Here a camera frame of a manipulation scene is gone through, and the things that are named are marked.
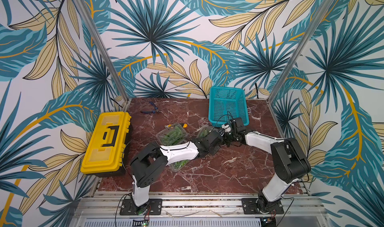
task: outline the metal frame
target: metal frame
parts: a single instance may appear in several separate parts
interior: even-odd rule
[[[331,4],[334,0],[323,0],[319,6],[319,9],[315,12],[310,24],[308,25],[307,29],[305,30],[303,37],[299,40],[299,43],[297,44],[297,47],[292,53],[292,56],[289,58],[287,65],[281,72],[279,79],[277,80],[276,84],[274,85],[273,89],[271,90],[271,93],[267,99],[269,103],[272,103],[275,99],[278,91],[281,89],[281,86],[284,84],[285,79],[291,72],[294,64],[297,61],[297,58],[300,56],[301,52],[303,51],[305,45],[309,42],[310,38],[312,37],[313,33],[323,20],[325,14],[327,13],[328,9],[331,7]]]
[[[88,11],[88,7],[85,5],[85,0],[73,0],[73,2],[74,2],[74,5],[76,6],[76,9],[79,11],[81,19],[85,23],[85,26],[88,28],[88,31],[93,39],[93,42],[95,43],[96,48],[98,49],[101,57],[103,58],[103,61],[105,62],[105,65],[111,74],[111,78],[116,84],[116,88],[118,92],[120,93],[124,102],[128,102],[129,97],[127,95],[127,92],[125,91],[120,81],[120,78],[118,77],[118,73],[115,67],[113,66],[113,62],[107,52],[107,48],[104,46],[104,43],[101,40],[99,31],[97,30],[96,25],[93,21],[93,18]]]
[[[85,219],[100,218],[124,219],[127,217],[141,218],[142,216],[115,216],[116,209],[119,213],[121,203],[119,200],[124,194],[130,192],[96,191],[93,197],[84,197],[80,201],[70,226],[81,226]],[[257,198],[257,194],[213,194],[213,193],[172,193],[151,192],[151,199],[162,199],[161,215],[156,217],[177,218],[184,215],[190,217],[263,217],[265,215],[244,215],[242,209],[242,198]],[[326,222],[328,214],[323,203],[317,196],[306,196],[302,194],[287,194],[285,197],[294,197],[286,216],[317,216],[319,220]],[[281,204],[286,211],[291,204],[291,199],[282,199]]]

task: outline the black cable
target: black cable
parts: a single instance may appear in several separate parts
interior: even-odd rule
[[[183,148],[180,148],[180,149],[186,149],[188,146],[189,146],[189,144],[191,143],[191,141],[189,141],[188,142],[188,144],[187,144],[187,146],[186,147],[183,147]],[[162,149],[162,150],[165,150],[165,151],[172,151],[172,150],[180,150],[180,149],[164,149],[164,148],[162,148],[161,146],[160,146],[160,149]]]
[[[216,121],[216,124],[215,124],[215,126],[217,125],[217,123],[221,120],[221,118],[223,118],[224,116],[230,116],[229,114],[224,114],[224,115],[222,115],[222,116],[220,116],[220,118],[218,119],[218,121]]]
[[[123,195],[123,196],[120,198],[120,200],[119,200],[118,206],[117,206],[117,208],[116,208],[116,213],[115,213],[115,227],[118,227],[117,224],[116,224],[116,216],[118,215],[118,209],[119,209],[120,202],[121,202],[122,198],[124,198],[124,200],[125,200],[125,198],[127,198],[127,196],[129,196],[129,195],[130,195],[130,194],[125,194],[125,195]]]
[[[289,208],[291,207],[291,205],[292,205],[293,201],[295,200],[295,198],[294,198],[294,197],[290,197],[290,198],[284,198],[284,197],[282,196],[282,198],[283,198],[283,199],[293,199],[293,200],[292,200],[291,204],[288,206],[288,209],[285,211],[285,213],[284,213],[283,217],[281,218],[281,220],[279,221],[279,223],[276,225],[276,227],[278,227],[278,226],[279,226],[279,224],[280,224],[280,223],[283,221],[283,218],[284,218],[285,214],[288,212],[288,210],[289,210]]]

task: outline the vent grille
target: vent grille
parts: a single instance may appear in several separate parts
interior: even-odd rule
[[[132,219],[117,219],[117,227],[132,227]],[[83,227],[114,227],[114,219],[87,219]],[[261,227],[259,218],[151,218],[150,227]]]

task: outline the black mounting plate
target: black mounting plate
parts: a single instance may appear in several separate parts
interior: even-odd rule
[[[161,199],[149,199],[148,204],[143,207],[137,207],[133,202],[132,198],[125,199],[122,201],[120,215],[139,215],[139,211],[145,207],[150,206],[149,216],[161,214]]]
[[[244,198],[241,199],[241,204],[243,207],[244,214],[261,214],[257,210],[257,198]],[[281,202],[279,201],[278,204],[275,206],[276,214],[284,214],[283,207],[280,207]]]

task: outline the toolbox handle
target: toolbox handle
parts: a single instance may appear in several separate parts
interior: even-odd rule
[[[119,125],[108,126],[109,129],[114,129],[112,143],[103,144],[102,147],[115,146],[116,138],[118,137]]]

